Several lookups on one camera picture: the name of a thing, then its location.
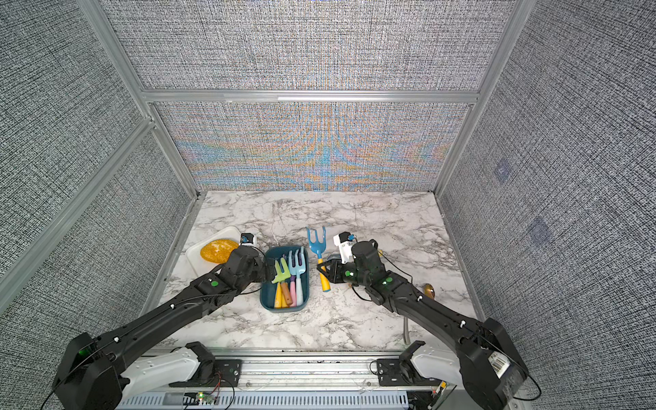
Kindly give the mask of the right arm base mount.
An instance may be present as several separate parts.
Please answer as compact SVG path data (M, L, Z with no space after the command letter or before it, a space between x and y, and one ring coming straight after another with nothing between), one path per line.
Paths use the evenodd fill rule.
M401 355L393 359L377 359L374 374L378 377L379 385L383 387L396 386L432 386L442 383L441 379L425 378L411 362L411 355L421 347L424 341L415 341L406 348Z

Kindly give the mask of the teal plastic storage box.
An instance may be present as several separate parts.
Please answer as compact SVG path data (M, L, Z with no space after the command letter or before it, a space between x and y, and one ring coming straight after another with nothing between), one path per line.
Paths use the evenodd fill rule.
M261 286L260 303L274 313L303 309L309 301L309 255L302 246L270 249L265 254L268 279Z

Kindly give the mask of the purple rake pink handle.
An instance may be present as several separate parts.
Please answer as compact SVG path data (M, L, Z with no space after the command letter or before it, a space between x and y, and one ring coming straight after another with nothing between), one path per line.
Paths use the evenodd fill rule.
M290 279L288 280L288 287L290 291L290 301L291 307L295 307L297 305L297 291L296 291L296 277L292 275Z

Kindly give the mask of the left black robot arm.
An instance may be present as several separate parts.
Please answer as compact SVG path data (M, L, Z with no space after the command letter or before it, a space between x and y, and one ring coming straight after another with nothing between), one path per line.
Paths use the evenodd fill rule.
M226 263L147 314L99 336L83 332L72 339L56 370L53 394L66 409L115 409L128 397L167 384L213 383L215 361L201 343L154 359L145 353L229 304L250 284L271 282L274 276L259 249L239 246Z

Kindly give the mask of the green rake brown handle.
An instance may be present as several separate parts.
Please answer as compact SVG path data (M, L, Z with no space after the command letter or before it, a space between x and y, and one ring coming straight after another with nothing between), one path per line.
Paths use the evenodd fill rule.
M277 283L280 283L282 288L282 294L284 298L282 309L289 308L291 301L290 301L290 291L289 291L287 280L290 279L291 273L290 273L290 268L288 267L287 264L287 260L285 258L280 258L276 260L274 263L274 269L275 269L275 277L273 279L273 283L276 285L276 287L277 287Z

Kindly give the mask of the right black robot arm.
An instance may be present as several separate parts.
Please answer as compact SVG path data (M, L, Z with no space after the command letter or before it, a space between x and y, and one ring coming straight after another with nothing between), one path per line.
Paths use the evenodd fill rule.
M480 408L503 409L515 398L529 372L501 323L481 322L427 297L384 266L374 240L356 243L351 252L352 261L320 261L317 270L333 284L362 286L374 304L445 343L458 358L461 385Z

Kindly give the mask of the light blue rake white handle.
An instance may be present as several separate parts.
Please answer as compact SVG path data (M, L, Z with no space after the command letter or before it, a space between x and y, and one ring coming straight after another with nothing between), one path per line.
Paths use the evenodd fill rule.
M305 302L302 275L306 272L307 267L304 247L290 251L288 254L288 266L291 276L294 275L296 277L297 305L294 308L301 307Z

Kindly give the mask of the blue rake yellow handle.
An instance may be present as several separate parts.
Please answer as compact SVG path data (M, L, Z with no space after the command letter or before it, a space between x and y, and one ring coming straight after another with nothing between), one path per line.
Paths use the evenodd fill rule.
M274 300L274 307L275 309L281 309L283 306L283 294L282 294L282 288L280 283L277 283L276 287L276 293L275 293L275 300Z

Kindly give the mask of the blue fork yellow handle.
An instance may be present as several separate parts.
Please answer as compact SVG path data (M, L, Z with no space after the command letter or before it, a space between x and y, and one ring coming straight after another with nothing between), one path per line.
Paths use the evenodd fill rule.
M316 254L318 258L318 264L323 263L323 253L326 250L326 228L322 227L321 231L307 228L307 240L309 241L310 250ZM321 287L323 292L328 292L331 290L331 285L326 278L323 267L319 267L319 278L321 282Z

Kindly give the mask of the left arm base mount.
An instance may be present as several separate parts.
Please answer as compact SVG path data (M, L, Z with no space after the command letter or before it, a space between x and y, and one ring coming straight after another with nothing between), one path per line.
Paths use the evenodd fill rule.
M241 360L217 359L215 355L202 343L192 342L186 345L186 348L196 354L200 365L196 372L186 381L169 384L169 387L210 387L224 380L226 383L231 382L238 384L241 367Z

